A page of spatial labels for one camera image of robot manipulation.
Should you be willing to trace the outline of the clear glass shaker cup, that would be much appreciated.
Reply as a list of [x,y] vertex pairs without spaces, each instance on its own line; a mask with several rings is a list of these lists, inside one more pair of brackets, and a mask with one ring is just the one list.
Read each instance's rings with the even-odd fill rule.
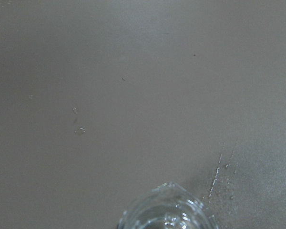
[[136,198],[118,229],[218,229],[214,214],[177,183],[164,183]]

